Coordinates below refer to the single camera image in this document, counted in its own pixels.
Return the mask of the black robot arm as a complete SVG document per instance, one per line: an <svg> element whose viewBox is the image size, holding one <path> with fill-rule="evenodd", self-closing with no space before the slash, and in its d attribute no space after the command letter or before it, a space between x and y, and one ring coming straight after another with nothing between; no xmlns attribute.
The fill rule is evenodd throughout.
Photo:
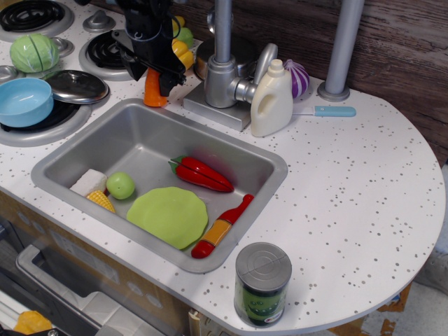
<svg viewBox="0 0 448 336"><path fill-rule="evenodd" d="M159 74L160 95L186 81L186 67L172 49L172 27L179 21L169 12L171 1L107 1L125 16L125 28L94 38L87 45L89 58L98 66L125 69L139 80L148 69Z"/></svg>

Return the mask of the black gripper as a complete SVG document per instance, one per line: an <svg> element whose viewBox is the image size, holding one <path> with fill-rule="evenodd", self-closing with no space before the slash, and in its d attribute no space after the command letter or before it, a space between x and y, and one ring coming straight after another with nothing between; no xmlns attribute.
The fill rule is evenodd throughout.
<svg viewBox="0 0 448 336"><path fill-rule="evenodd" d="M112 37L120 50L123 66L132 79L138 81L148 68L156 70L159 75L159 89L162 97L168 97L172 88L183 85L186 81L181 61L172 50L172 39L161 33L150 39L129 37L124 29L112 31Z"/></svg>

